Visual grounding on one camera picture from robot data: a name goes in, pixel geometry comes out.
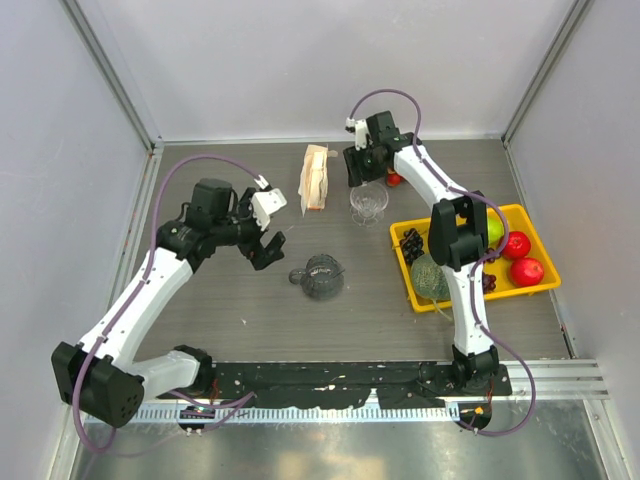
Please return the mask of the grey glass coffee server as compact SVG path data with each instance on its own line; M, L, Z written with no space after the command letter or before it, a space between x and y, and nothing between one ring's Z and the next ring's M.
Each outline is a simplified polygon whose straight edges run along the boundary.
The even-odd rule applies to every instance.
M288 279L298 285L303 293L313 300L329 300L336 297L344 287L345 268L331 255L312 256L304 268L293 269Z

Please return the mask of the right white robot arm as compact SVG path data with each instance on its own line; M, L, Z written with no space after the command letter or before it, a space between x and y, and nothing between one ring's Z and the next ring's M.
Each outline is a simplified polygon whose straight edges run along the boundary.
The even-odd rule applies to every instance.
M351 187L378 180L391 168L431 209L428 253L445 275L453 309L452 381L459 391L474 394L499 367L482 284L489 246L486 204L447 176L416 135L402 134L389 111L365 120L350 117L345 129L355 137L343 152Z

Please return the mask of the clear plastic coffee dripper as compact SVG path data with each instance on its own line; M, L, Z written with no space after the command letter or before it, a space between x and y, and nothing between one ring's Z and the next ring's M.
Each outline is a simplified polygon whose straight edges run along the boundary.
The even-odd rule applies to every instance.
M359 226L370 227L384 217L389 195L384 185L369 182L352 188L349 200L352 220Z

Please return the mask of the yellow plastic tray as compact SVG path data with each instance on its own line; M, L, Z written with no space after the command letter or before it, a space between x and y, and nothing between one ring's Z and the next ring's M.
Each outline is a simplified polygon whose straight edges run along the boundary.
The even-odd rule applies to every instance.
M501 205L500 209L507 219L510 230L521 231L529 238L531 242L529 257L538 260L542 264L544 276L536 285L520 286L511 281L511 261L506 258L498 258L494 263L486 264L483 267L484 273L496 276L496 289L491 293L485 294L485 300L492 301L519 295L533 295L559 287L561 285L560 275L525 208L519 204L507 204ZM412 228L415 228L422 234L423 239L426 239L429 226L430 219L421 218L392 223L389 228L391 244L400 266L408 300L416 313L434 312L436 307L431 300L422 298L415 293L410 278L410 267L404 261L400 241L404 238L404 232Z

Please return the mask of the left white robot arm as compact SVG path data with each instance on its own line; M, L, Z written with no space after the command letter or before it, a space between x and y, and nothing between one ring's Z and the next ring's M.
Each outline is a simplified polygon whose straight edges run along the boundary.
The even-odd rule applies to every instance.
M242 195L226 181L200 180L180 216L157 227L143 265L105 316L77 344L62 342L54 350L62 400L121 428L143 402L172 390L206 396L214 367L204 350L180 345L137 362L138 348L169 300L218 248L237 247L255 270L282 259L283 233L268 244L261 239L286 204L281 190L265 180Z

